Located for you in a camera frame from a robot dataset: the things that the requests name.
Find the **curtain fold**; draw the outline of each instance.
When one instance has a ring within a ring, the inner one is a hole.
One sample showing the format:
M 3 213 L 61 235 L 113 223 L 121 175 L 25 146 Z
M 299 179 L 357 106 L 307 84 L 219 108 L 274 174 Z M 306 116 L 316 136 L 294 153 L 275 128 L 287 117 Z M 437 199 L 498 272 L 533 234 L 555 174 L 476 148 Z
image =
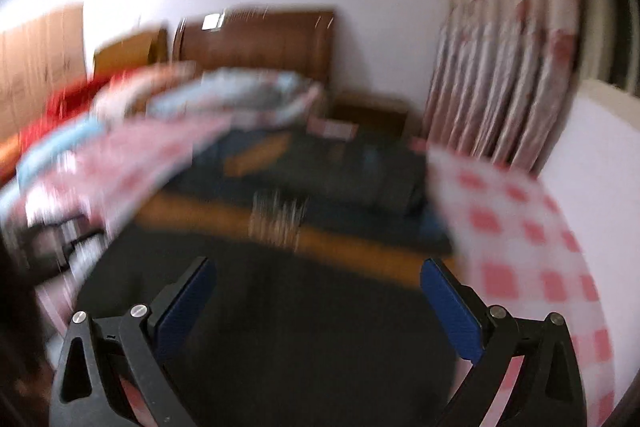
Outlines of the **curtain fold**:
M 422 133 L 527 171 L 566 98 L 580 0 L 453 0 Z

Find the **curtain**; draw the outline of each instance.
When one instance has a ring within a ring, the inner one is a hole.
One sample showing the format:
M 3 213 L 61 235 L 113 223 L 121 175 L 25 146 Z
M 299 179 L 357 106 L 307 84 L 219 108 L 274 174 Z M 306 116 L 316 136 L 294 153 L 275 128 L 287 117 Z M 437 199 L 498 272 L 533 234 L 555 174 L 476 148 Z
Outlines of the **curtain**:
M 580 0 L 451 0 L 423 136 L 531 170 L 568 91 L 579 7 Z

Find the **bed headboard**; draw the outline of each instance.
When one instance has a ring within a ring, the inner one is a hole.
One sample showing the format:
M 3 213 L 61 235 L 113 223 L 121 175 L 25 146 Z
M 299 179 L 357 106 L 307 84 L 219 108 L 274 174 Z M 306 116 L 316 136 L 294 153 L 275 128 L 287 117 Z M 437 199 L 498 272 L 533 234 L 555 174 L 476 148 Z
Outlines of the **bed headboard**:
M 195 60 L 204 70 L 223 67 L 296 71 L 329 83 L 334 10 L 251 7 L 227 10 L 220 28 L 203 30 L 204 17 L 183 19 L 174 60 Z

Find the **blue gripper pad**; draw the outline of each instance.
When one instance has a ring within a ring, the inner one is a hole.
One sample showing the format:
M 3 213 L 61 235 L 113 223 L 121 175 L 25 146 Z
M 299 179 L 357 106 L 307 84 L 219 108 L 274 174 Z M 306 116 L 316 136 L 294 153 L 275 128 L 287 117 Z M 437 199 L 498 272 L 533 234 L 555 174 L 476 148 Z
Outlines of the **blue gripper pad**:
M 216 268 L 209 260 L 203 261 L 187 282 L 181 278 L 172 285 L 182 286 L 182 289 L 155 325 L 154 354 L 159 363 L 172 359 L 177 354 L 215 285 Z
M 422 264 L 420 287 L 458 356 L 478 363 L 484 351 L 481 325 L 432 259 Z

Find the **metal screw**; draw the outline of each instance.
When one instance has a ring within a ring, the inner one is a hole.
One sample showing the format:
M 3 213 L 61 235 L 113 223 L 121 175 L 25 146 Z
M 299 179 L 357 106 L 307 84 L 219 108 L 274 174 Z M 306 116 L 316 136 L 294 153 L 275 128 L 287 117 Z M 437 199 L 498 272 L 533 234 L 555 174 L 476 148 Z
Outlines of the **metal screw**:
M 489 308 L 489 314 L 494 319 L 503 319 L 507 316 L 507 310 L 505 310 L 502 306 L 491 306 Z
M 146 306 L 144 304 L 136 304 L 131 309 L 131 316 L 135 318 L 144 317 L 146 315 Z
M 76 312 L 74 314 L 74 318 L 72 320 L 76 324 L 80 324 L 80 323 L 84 322 L 85 319 L 86 319 L 86 313 L 85 312 Z
M 559 313 L 553 312 L 549 318 L 556 326 L 562 326 L 564 324 L 564 317 Z

